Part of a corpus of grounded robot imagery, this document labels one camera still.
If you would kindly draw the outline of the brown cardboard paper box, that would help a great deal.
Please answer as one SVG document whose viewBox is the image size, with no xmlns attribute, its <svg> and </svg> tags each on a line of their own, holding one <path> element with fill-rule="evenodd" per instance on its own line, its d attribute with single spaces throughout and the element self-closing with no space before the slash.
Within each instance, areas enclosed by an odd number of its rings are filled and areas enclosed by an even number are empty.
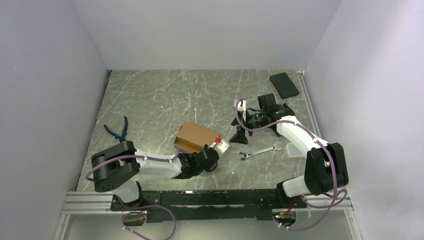
<svg viewBox="0 0 424 240">
<path fill-rule="evenodd" d="M 185 121 L 174 139 L 174 144 L 186 153 L 199 153 L 205 145 L 211 145 L 219 136 L 218 132 Z"/>
</svg>

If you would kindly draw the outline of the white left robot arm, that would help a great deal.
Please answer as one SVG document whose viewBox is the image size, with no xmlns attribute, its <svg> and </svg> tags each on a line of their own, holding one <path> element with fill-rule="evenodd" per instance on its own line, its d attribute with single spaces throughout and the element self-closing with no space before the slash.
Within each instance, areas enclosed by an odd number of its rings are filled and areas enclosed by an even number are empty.
<svg viewBox="0 0 424 240">
<path fill-rule="evenodd" d="M 229 143 L 218 138 L 205 145 L 200 152 L 181 152 L 159 155 L 136 149 L 132 141 L 122 141 L 91 157 L 91 170 L 85 178 L 94 183 L 98 193 L 112 192 L 131 210 L 144 203 L 141 184 L 136 175 L 160 176 L 185 180 L 203 172 L 214 171 Z"/>
</svg>

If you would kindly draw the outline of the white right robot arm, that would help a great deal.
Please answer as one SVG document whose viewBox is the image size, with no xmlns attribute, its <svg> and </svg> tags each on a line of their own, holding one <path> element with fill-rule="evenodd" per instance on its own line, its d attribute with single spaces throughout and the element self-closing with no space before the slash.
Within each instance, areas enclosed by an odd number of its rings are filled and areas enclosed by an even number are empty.
<svg viewBox="0 0 424 240">
<path fill-rule="evenodd" d="M 247 144 L 246 133 L 250 135 L 271 129 L 279 137 L 285 137 L 305 157 L 304 174 L 277 184 L 276 203 L 289 207 L 295 197 L 318 196 L 336 190 L 349 183 L 344 148 L 341 144 L 329 143 L 318 137 L 297 119 L 294 111 L 284 102 L 278 104 L 270 93 L 257 98 L 259 110 L 249 114 L 245 100 L 234 101 L 235 118 L 233 126 L 237 133 L 231 142 Z"/>
</svg>

